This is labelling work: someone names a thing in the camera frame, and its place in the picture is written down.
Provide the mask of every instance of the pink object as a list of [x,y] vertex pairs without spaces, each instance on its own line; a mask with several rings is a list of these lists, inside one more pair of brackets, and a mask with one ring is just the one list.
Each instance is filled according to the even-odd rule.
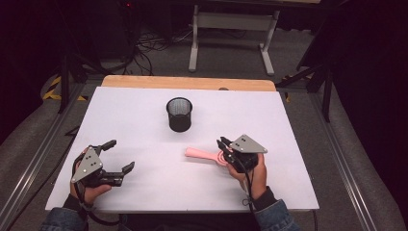
[[202,159],[207,159],[207,160],[213,160],[213,161],[216,161],[221,166],[227,165],[227,162],[224,160],[224,156],[222,155],[222,151],[219,151],[217,154],[215,154],[215,153],[209,153],[209,152],[205,152],[202,150],[198,150],[192,147],[188,147],[186,149],[185,155],[187,157],[196,157],[196,158],[202,158]]

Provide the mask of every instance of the black mesh cup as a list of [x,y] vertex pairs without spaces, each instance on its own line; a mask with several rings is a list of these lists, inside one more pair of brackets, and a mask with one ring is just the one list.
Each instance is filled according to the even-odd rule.
[[174,132],[186,132],[191,127],[192,103],[187,98],[177,97],[166,105],[168,123]]

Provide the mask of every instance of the white tabletop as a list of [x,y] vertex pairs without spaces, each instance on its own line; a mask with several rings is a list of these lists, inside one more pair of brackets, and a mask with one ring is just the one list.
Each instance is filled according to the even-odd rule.
[[[193,104],[191,128],[168,127],[166,103],[186,97]],[[291,210],[318,209],[318,201],[279,92],[232,90],[96,89],[55,184],[46,210],[61,207],[69,194],[74,159],[88,145],[117,140],[102,151],[107,171],[135,162],[123,185],[100,196],[108,213],[239,212],[245,193],[225,167],[186,157],[187,147],[218,152],[216,140],[240,135],[264,146],[268,185]]]

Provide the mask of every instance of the person's hand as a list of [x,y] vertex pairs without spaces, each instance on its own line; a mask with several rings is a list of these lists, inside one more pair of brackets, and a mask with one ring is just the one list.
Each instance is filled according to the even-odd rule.
[[[248,186],[245,173],[237,173],[233,166],[227,164],[228,171],[232,177],[240,181],[241,187]],[[265,166],[264,154],[258,153],[258,165],[248,172],[249,179],[252,180],[252,198],[258,199],[267,190],[267,167]]]
[[[96,187],[96,188],[85,188],[85,195],[84,195],[84,200],[85,200],[85,203],[87,203],[87,204],[89,204],[89,205],[92,205],[93,204],[93,202],[95,201],[95,199],[99,196],[99,195],[101,195],[101,194],[103,194],[103,193],[105,193],[105,192],[107,192],[107,191],[110,191],[112,189],[112,186],[110,186],[110,185],[101,185],[101,186],[98,186],[98,187]],[[77,195],[77,193],[76,193],[76,191],[75,191],[75,187],[74,187],[74,184],[73,183],[70,183],[70,193],[71,193],[71,195],[73,195],[75,198],[77,198],[78,199],[78,195]]]

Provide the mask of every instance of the denim sleeve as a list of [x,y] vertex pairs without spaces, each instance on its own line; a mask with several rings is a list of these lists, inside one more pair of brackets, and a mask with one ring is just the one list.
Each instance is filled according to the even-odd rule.
[[83,231],[86,226],[87,221],[82,220],[76,211],[65,208],[54,208],[48,214],[39,230]]
[[262,231],[294,231],[300,230],[289,214],[286,204],[283,200],[266,207],[255,213],[255,218]]

